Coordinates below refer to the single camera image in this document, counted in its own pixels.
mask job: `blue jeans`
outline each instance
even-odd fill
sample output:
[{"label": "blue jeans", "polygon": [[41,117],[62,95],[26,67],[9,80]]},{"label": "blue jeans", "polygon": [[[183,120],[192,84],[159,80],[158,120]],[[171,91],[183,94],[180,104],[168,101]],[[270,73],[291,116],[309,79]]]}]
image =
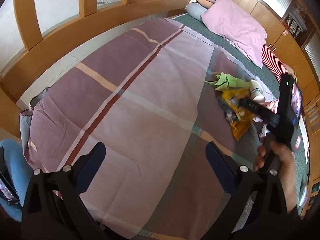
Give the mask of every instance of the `blue jeans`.
[{"label": "blue jeans", "polygon": [[14,140],[3,140],[0,142],[0,147],[4,148],[4,162],[8,167],[9,175],[20,200],[20,204],[8,206],[7,202],[0,198],[0,205],[10,217],[21,222],[22,207],[33,169],[24,158],[22,147]]}]

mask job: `gray pillow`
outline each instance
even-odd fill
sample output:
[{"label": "gray pillow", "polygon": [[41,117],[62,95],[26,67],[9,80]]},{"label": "gray pillow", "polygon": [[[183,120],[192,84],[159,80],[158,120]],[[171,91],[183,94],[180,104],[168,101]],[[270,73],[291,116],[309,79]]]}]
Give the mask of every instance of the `gray pillow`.
[{"label": "gray pillow", "polygon": [[197,19],[198,21],[202,22],[201,15],[207,10],[207,8],[203,7],[199,3],[190,3],[186,7],[187,13],[193,17],[194,19]]}]

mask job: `phone screen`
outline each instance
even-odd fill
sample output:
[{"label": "phone screen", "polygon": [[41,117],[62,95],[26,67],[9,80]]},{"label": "phone screen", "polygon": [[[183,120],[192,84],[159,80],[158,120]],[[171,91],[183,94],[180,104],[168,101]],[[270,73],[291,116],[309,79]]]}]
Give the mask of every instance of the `phone screen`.
[{"label": "phone screen", "polygon": [[292,87],[291,108],[297,117],[299,117],[301,114],[301,106],[302,106],[302,95],[298,89],[298,86],[296,85],[296,83],[294,83]]},{"label": "phone screen", "polygon": [[8,201],[16,200],[15,196],[10,192],[10,190],[6,187],[6,185],[3,183],[1,179],[0,179],[0,190]]}]

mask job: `human hand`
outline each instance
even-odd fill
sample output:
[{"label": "human hand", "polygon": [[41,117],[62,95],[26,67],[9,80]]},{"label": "human hand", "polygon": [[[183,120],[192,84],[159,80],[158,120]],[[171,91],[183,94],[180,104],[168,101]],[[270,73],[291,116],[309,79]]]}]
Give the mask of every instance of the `human hand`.
[{"label": "human hand", "polygon": [[[279,179],[284,191],[284,198],[287,204],[288,213],[296,206],[296,164],[294,162],[294,153],[285,145],[275,141],[270,142],[271,150],[279,156],[281,168]],[[258,155],[253,165],[253,170],[258,171],[264,165],[263,157],[267,154],[265,146],[258,147]]]}]

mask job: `crumpled green paper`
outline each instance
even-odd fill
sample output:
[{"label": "crumpled green paper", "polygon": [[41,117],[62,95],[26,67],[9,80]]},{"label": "crumpled green paper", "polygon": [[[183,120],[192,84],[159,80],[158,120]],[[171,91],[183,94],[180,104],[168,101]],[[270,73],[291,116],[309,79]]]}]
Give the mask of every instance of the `crumpled green paper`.
[{"label": "crumpled green paper", "polygon": [[250,82],[243,81],[240,78],[231,76],[230,74],[221,74],[216,75],[218,81],[205,81],[206,83],[215,87],[217,91],[226,91],[230,88],[247,88],[250,87]]}]

